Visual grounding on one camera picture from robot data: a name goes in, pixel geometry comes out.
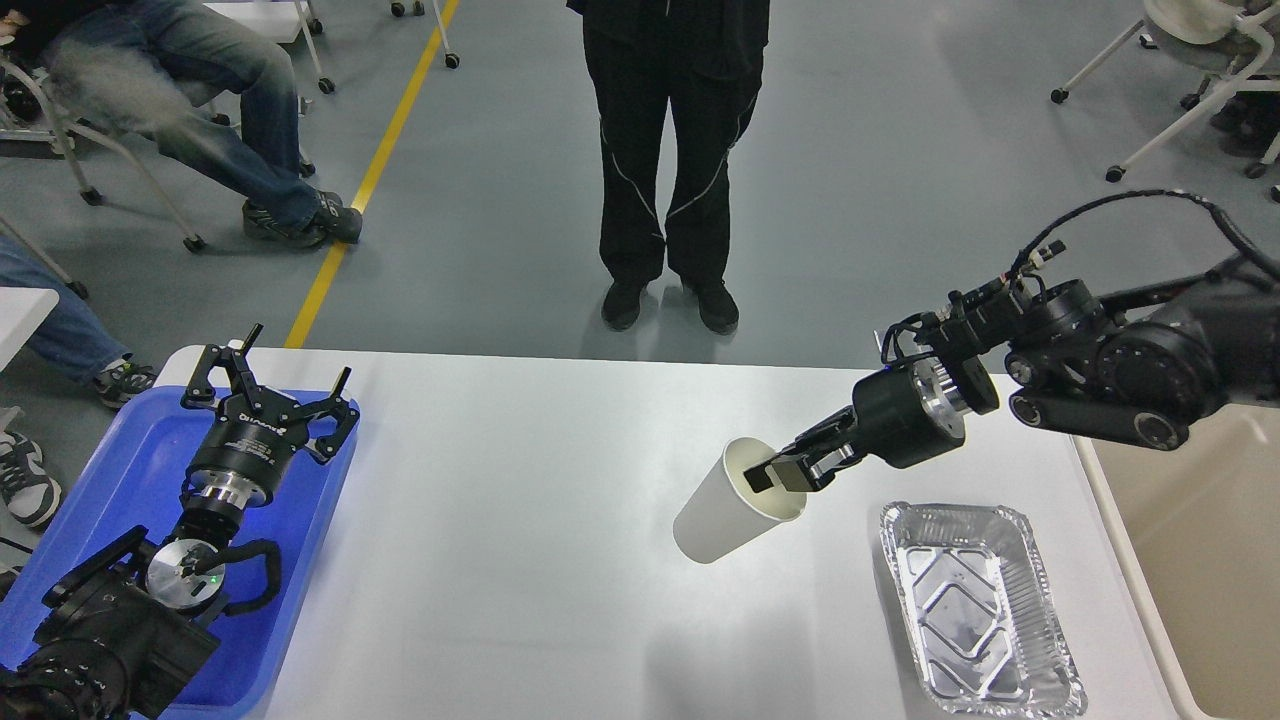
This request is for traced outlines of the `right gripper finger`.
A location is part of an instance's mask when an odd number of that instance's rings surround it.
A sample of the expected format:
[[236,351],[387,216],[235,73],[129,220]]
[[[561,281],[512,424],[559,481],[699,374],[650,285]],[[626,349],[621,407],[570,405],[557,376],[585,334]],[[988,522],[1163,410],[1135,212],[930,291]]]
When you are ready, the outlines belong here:
[[[221,401],[232,396],[243,396],[251,410],[262,410],[262,387],[257,383],[247,356],[262,331],[261,323],[255,323],[239,346],[206,345],[196,363],[195,370],[180,398],[180,406],[188,410],[216,410]],[[215,397],[210,375],[221,369],[229,380],[230,393],[221,400]]]
[[294,407],[294,420],[300,421],[305,429],[308,429],[310,423],[317,419],[329,418],[335,421],[335,428],[330,434],[308,437],[305,443],[303,448],[319,465],[329,464],[358,425],[360,410],[343,396],[351,373],[352,369],[344,366],[326,397]]

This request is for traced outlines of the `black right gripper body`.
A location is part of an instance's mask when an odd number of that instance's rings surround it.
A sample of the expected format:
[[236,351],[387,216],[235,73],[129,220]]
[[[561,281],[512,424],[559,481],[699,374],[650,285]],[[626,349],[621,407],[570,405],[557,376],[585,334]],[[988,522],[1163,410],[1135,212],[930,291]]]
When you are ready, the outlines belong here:
[[270,503],[301,446],[301,424],[260,419],[246,401],[228,400],[186,475],[192,492],[238,509]]

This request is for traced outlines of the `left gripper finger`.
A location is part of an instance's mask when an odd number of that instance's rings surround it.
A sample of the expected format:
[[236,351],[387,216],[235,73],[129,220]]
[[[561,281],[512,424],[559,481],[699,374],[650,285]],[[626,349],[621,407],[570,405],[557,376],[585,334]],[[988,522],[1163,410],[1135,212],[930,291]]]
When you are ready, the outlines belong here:
[[792,493],[815,493],[835,477],[858,464],[854,447],[858,419],[844,407],[797,436],[792,443],[742,474],[753,493],[782,488]]
[[814,493],[861,460],[863,452],[849,443],[806,448],[792,445],[771,460],[771,480],[788,492]]

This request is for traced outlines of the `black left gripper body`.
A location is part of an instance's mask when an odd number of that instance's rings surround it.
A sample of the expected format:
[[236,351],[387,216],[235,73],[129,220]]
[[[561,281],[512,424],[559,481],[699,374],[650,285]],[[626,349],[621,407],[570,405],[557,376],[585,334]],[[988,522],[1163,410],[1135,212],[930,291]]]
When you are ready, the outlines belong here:
[[883,369],[852,388],[851,446],[905,469],[961,447],[969,411],[937,359]]

